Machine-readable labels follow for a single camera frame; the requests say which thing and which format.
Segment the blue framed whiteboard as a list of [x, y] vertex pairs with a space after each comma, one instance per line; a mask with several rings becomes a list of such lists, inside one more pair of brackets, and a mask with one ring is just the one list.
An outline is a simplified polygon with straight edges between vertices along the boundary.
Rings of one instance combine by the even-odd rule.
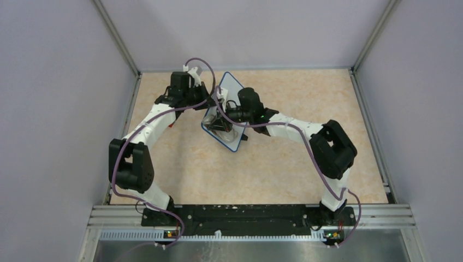
[[[239, 81], [230, 73], [230, 72], [225, 72], [224, 75], [222, 76], [222, 79], [219, 83], [219, 86], [221, 87], [221, 95], [219, 96], [219, 101], [221, 104], [224, 104], [227, 100], [234, 100], [238, 105], [240, 105], [240, 102], [238, 101], [238, 92], [243, 89], [243, 85], [239, 83]], [[216, 115], [217, 114], [217, 107], [213, 106], [209, 108], [205, 115], [204, 118], [201, 122], [201, 128], [203, 131], [208, 133], [213, 139], [215, 139], [217, 142], [219, 142], [222, 146], [227, 148], [228, 150], [232, 152], [237, 152], [240, 142], [243, 140], [247, 140], [247, 136], [244, 134], [245, 128], [233, 125], [233, 129], [235, 129], [238, 132], [238, 138], [236, 141], [233, 143], [225, 144], [221, 141], [219, 141], [211, 132], [210, 130], [206, 129], [206, 117], [207, 115]]]

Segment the grey transparent eraser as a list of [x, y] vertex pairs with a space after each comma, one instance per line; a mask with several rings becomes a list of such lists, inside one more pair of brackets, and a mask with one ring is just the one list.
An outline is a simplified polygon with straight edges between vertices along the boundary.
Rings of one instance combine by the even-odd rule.
[[221, 142], [225, 144], [233, 143], [238, 138], [238, 132], [235, 129], [231, 131], [210, 130], [210, 132]]

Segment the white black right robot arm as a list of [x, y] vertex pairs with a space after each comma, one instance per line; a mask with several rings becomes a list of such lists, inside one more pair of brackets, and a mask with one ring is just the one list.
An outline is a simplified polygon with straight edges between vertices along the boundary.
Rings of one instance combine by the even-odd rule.
[[207, 99], [208, 106], [216, 108], [215, 116], [206, 124], [207, 129], [231, 133], [232, 126], [236, 125], [304, 144], [325, 186], [314, 221], [319, 227], [336, 224], [346, 206], [348, 178], [358, 154], [341, 125], [335, 120], [327, 123], [301, 121], [267, 108], [251, 87], [238, 91], [239, 102], [234, 106], [221, 98], [221, 94], [222, 90], [216, 87]]

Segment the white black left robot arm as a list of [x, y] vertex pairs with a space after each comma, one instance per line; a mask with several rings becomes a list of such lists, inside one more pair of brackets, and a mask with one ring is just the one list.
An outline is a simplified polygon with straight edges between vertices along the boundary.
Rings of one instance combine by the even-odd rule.
[[205, 108], [209, 93], [194, 69], [173, 72], [170, 84], [133, 131], [109, 144], [109, 180], [121, 198], [145, 204], [144, 216], [162, 226], [180, 221], [174, 203], [155, 183], [151, 147], [162, 133], [188, 109]]

